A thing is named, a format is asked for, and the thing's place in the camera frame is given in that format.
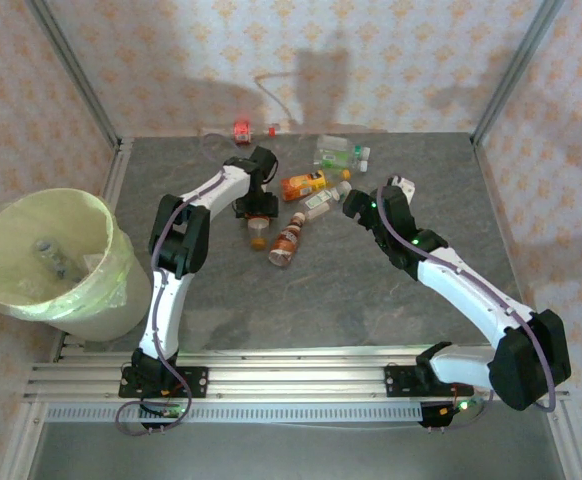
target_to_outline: floral wall pattern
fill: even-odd
[[[485,151],[525,300],[565,320],[582,441],[582,0],[562,7]]]
[[[471,131],[540,0],[51,0],[122,136]]]
[[[26,193],[99,193],[111,150],[33,16],[0,0],[0,206]],[[55,330],[0,315],[0,464],[31,363],[47,361]]]

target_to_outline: red object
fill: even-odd
[[[247,120],[238,120],[233,124],[233,139],[238,145],[251,143],[251,130]]]

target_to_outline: patterned wallpaper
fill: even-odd
[[[524,298],[565,320],[582,439],[582,0],[562,7],[485,150]]]
[[[111,151],[22,0],[0,0],[0,206],[27,192],[99,192]],[[33,361],[55,331],[0,316],[0,464]]]
[[[172,136],[471,131],[541,1],[50,4],[118,134]]]

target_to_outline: gray floor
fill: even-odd
[[[371,191],[391,173],[416,184],[412,212],[420,227],[447,239],[484,277],[517,297],[482,174],[466,134],[350,135],[371,147],[366,174],[354,188]],[[280,179],[312,170],[315,136],[258,139],[280,160]],[[137,139],[116,211],[120,226],[149,271],[147,242],[160,198],[182,194],[213,176],[233,150],[210,139],[216,164],[197,138]],[[271,237],[295,204],[281,202]],[[341,345],[414,345],[442,340],[482,343],[473,325],[444,299],[391,266],[373,236],[332,212],[303,229],[301,246],[285,270],[248,246],[246,224],[226,209],[211,227],[209,256],[193,281],[180,326],[186,351]],[[124,337],[88,345],[92,351],[131,351],[144,322]]]
[[[130,438],[111,424],[45,426],[31,480],[562,479],[546,415],[493,405],[474,425],[342,430],[185,424]]]

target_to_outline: white bucket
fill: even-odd
[[[59,251],[51,266],[38,252],[49,239]],[[57,258],[64,259],[62,268]],[[67,264],[78,272],[71,278]],[[0,213],[0,313],[105,341],[135,327],[150,300],[151,285],[129,237],[98,197],[44,190]]]

